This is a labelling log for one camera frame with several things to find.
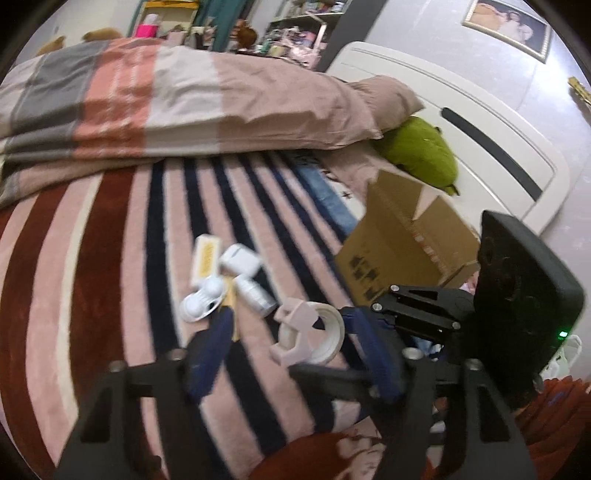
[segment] bed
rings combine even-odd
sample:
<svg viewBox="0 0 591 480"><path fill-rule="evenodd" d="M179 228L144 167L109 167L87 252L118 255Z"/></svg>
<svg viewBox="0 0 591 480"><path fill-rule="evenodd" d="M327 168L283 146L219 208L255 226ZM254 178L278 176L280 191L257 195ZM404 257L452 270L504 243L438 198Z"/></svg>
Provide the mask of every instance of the bed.
<svg viewBox="0 0 591 480"><path fill-rule="evenodd" d="M425 104L419 115L442 128L460 161L461 195L451 201L475 229L488 208L539 232L568 191L564 161L526 122L419 59L355 43L327 77L273 60L175 48L137 39L70 47L23 64L2 92L2 148L20 169L7 173L0 193L0 421L43 479L110 361L151 362L207 328L184 323L177 310L191 292L191 251L201 233L257 250L264 268L255 279L278 301L350 304L333 256L363 215L365 180L394 168L363 141L380 132L335 78L382 74L417 92ZM242 76L228 74L234 62ZM74 73L62 75L64 68ZM282 69L297 69L285 75L301 80L305 95L293 95L284 78L269 89L256 76L272 80ZM75 78L82 93L48 96L48 77L59 86ZM257 108L291 105L297 115L267 112L255 129L253 92L265 95ZM323 111L328 99L348 112L343 122ZM315 115L304 123L326 131L305 134L304 105ZM458 127L466 124L473 126L467 133ZM352 180L353 170L342 167L355 164L358 148L371 159L366 176ZM278 324L241 302L236 314L241 338L200 405L215 478L246 478L287 443L345 429L362 415L355 403L299 390L269 357ZM354 339L331 365L361 367ZM161 454L154 405L143 406L148 442Z"/></svg>

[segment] pink bottle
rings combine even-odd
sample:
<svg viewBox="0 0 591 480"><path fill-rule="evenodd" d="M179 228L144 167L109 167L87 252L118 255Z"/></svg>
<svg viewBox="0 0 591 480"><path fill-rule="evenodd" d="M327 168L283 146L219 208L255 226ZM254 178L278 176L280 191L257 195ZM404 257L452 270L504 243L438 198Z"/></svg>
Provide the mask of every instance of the pink bottle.
<svg viewBox="0 0 591 480"><path fill-rule="evenodd" d="M135 31L136 37L141 38L151 38L156 36L156 32L158 31L158 25L138 25L137 30Z"/></svg>

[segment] framed photo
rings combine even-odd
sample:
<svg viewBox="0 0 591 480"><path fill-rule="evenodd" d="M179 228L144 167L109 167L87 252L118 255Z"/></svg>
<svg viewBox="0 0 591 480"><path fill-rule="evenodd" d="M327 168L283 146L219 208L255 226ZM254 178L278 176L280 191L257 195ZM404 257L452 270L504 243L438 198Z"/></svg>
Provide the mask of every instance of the framed photo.
<svg viewBox="0 0 591 480"><path fill-rule="evenodd" d="M489 34L545 63L552 29L530 14L496 0L474 0L462 25Z"/></svg>

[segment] green curtain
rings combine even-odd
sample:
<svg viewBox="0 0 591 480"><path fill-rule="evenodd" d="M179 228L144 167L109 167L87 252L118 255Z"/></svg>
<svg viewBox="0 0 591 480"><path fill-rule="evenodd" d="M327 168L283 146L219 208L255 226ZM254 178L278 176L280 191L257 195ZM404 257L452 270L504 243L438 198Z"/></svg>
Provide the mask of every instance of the green curtain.
<svg viewBox="0 0 591 480"><path fill-rule="evenodd" d="M195 25L203 25L208 17L213 17L216 26L216 38L213 51L225 51L230 33L242 12L246 0L203 0L195 18Z"/></svg>

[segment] red cloth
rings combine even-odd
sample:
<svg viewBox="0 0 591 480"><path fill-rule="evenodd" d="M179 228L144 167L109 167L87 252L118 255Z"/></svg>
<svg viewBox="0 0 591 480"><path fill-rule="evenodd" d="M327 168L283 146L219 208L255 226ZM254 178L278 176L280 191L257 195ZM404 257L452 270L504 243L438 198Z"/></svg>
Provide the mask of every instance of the red cloth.
<svg viewBox="0 0 591 480"><path fill-rule="evenodd" d="M591 428L588 388L572 377L546 380L544 391L516 417L539 480L551 480Z"/></svg>
<svg viewBox="0 0 591 480"><path fill-rule="evenodd" d="M589 385L573 381L572 377L547 380L544 391L516 416L538 480L551 480L585 430L591 429L591 395L586 392ZM332 480L351 462L337 451L337 442L345 437L343 433L326 433L296 440L261 463L250 479ZM435 475L436 470L427 462L423 480L431 480Z"/></svg>

